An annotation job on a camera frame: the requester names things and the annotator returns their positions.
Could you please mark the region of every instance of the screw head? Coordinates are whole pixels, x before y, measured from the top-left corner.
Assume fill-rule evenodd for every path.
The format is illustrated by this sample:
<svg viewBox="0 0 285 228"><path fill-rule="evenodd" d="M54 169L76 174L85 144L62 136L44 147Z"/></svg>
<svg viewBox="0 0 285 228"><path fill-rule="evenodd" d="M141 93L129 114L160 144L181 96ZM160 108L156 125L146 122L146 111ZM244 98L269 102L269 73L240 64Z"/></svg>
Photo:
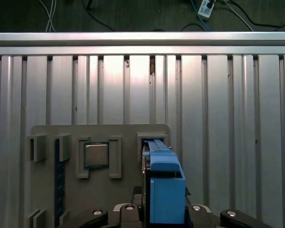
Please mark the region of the screw head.
<svg viewBox="0 0 285 228"><path fill-rule="evenodd" d="M227 214L231 217L235 217L237 214L233 211L228 211Z"/></svg>
<svg viewBox="0 0 285 228"><path fill-rule="evenodd" d="M196 211L201 210L201 208L199 206L193 206L192 209L196 210Z"/></svg>
<svg viewBox="0 0 285 228"><path fill-rule="evenodd" d="M134 209L133 206L126 206L125 208L126 208L126 210L133 210Z"/></svg>
<svg viewBox="0 0 285 228"><path fill-rule="evenodd" d="M95 210L93 211L94 215L101 215L103 212L101 210Z"/></svg>

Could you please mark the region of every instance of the slotted aluminum wall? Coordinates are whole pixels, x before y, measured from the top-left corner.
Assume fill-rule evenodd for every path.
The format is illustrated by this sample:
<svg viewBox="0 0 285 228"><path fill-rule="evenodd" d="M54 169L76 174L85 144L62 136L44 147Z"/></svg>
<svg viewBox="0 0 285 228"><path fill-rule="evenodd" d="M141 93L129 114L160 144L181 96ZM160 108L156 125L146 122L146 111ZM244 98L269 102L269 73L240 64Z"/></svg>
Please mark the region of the slotted aluminum wall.
<svg viewBox="0 0 285 228"><path fill-rule="evenodd" d="M32 126L136 123L170 126L191 202L285 227L285 33L123 35L0 34L0 228L30 213Z"/></svg>

